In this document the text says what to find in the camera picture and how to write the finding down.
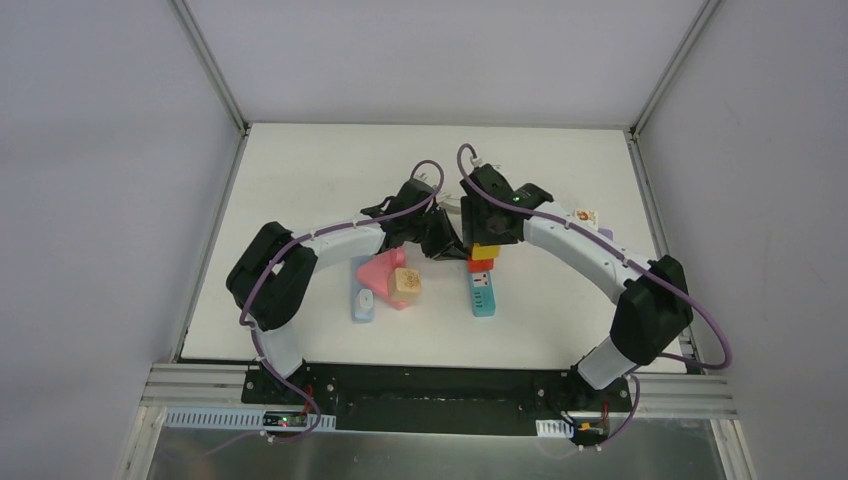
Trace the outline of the yellow cube plug adapter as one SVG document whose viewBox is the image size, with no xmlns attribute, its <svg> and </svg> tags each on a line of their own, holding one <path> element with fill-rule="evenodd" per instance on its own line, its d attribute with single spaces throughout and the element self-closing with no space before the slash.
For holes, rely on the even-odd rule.
<svg viewBox="0 0 848 480">
<path fill-rule="evenodd" d="M 493 260 L 500 255 L 500 245 L 481 245 L 474 243 L 471 250 L 472 261 L 487 261 Z"/>
</svg>

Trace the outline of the red cube plug adapter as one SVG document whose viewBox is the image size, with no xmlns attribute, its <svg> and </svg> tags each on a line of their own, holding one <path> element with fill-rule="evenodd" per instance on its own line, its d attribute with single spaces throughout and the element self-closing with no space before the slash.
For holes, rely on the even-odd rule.
<svg viewBox="0 0 848 480">
<path fill-rule="evenodd" d="M 467 271 L 469 273 L 472 273 L 472 274 L 488 272 L 488 271 L 491 271 L 491 270 L 494 269 L 495 259 L 494 258 L 478 259 L 478 260 L 468 259 L 466 265 L 467 265 Z"/>
</svg>

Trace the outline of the teal power strip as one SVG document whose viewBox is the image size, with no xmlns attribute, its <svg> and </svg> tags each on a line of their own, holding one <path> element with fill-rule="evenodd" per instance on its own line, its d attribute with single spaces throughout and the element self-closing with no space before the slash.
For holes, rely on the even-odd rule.
<svg viewBox="0 0 848 480">
<path fill-rule="evenodd" d="M 468 275 L 472 314 L 477 318 L 493 317 L 496 301 L 490 271 L 472 272 Z"/>
</svg>

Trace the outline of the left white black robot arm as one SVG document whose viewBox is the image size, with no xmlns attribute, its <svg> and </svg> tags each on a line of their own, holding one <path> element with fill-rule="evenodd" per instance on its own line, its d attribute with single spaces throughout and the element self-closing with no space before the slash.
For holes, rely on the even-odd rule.
<svg viewBox="0 0 848 480">
<path fill-rule="evenodd" d="M 436 202 L 438 188 L 409 179 L 382 203 L 351 219 L 295 234 L 278 222 L 261 227 L 226 278 L 249 328 L 262 366 L 270 373 L 266 389 L 281 404 L 297 402 L 305 378 L 304 361 L 289 322 L 301 307 L 314 273 L 355 257 L 375 256 L 407 243 L 431 260 L 464 260 L 469 252 Z"/>
</svg>

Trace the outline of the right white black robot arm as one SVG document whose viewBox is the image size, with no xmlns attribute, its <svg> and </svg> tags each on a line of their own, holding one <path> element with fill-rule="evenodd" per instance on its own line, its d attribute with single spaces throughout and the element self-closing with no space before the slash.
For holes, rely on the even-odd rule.
<svg viewBox="0 0 848 480">
<path fill-rule="evenodd" d="M 526 242 L 561 260 L 599 288 L 616 309 L 608 336 L 574 367 L 569 400 L 583 410 L 607 397 L 608 386 L 652 363 L 688 327 L 692 308 L 682 265 L 634 253 L 579 221 L 532 183 L 514 189 L 492 165 L 476 167 L 460 182 L 467 245 Z"/>
</svg>

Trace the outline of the pink triangular plug adapter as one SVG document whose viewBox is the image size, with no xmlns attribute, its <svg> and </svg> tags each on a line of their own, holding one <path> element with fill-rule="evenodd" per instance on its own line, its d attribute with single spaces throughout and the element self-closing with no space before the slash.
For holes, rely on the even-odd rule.
<svg viewBox="0 0 848 480">
<path fill-rule="evenodd" d="M 408 304 L 390 298 L 389 280 L 395 269 L 405 266 L 405 250 L 403 247 L 398 247 L 366 258 L 366 262 L 355 269 L 355 279 L 363 287 L 371 290 L 375 297 L 386 302 L 395 310 L 403 310 Z"/>
</svg>

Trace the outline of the purple socket adapter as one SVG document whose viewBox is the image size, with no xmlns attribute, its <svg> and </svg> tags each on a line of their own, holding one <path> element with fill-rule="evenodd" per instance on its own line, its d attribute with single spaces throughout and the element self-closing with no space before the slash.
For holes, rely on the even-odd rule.
<svg viewBox="0 0 848 480">
<path fill-rule="evenodd" d="M 599 228 L 599 229 L 598 229 L 598 233 L 599 233 L 601 236 L 603 236 L 603 237 L 605 237 L 605 238 L 609 239 L 610 241 L 613 241 L 613 240 L 614 240 L 614 232 L 613 232 L 612 230 L 610 230 L 610 229 L 607 229 L 607 228 Z"/>
</svg>

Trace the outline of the beige wooden cube adapter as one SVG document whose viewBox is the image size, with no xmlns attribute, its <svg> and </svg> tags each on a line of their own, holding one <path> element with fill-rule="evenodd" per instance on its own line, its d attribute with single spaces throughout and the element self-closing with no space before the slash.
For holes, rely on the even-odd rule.
<svg viewBox="0 0 848 480">
<path fill-rule="evenodd" d="M 420 272 L 412 268 L 397 268 L 389 282 L 389 294 L 393 301 L 415 300 L 421 293 Z"/>
</svg>

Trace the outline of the light blue power strip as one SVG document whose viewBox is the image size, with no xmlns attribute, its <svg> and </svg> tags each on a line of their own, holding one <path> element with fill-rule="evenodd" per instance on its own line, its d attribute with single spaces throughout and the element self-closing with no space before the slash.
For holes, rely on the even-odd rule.
<svg viewBox="0 0 848 480">
<path fill-rule="evenodd" d="M 375 317 L 373 292 L 358 280 L 359 268 L 371 260 L 370 256 L 355 257 L 351 261 L 351 318 L 354 323 L 369 323 Z"/>
</svg>

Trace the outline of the white cube adapter with sticker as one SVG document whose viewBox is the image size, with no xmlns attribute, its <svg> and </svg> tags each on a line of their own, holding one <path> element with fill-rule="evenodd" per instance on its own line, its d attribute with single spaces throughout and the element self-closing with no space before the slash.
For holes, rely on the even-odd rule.
<svg viewBox="0 0 848 480">
<path fill-rule="evenodd" d="M 574 216 L 586 228 L 591 228 L 595 231 L 599 230 L 599 220 L 595 210 L 575 209 Z"/>
</svg>

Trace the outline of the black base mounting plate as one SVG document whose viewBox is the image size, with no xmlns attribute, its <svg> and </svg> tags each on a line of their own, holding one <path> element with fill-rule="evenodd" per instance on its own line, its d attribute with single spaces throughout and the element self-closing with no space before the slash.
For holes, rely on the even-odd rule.
<svg viewBox="0 0 848 480">
<path fill-rule="evenodd" d="M 516 370 L 305 363 L 286 382 L 248 369 L 245 404 L 319 410 L 338 430 L 489 436 L 558 436 L 594 444 L 610 418 L 632 408 L 628 382 L 603 390 L 573 369 Z"/>
</svg>

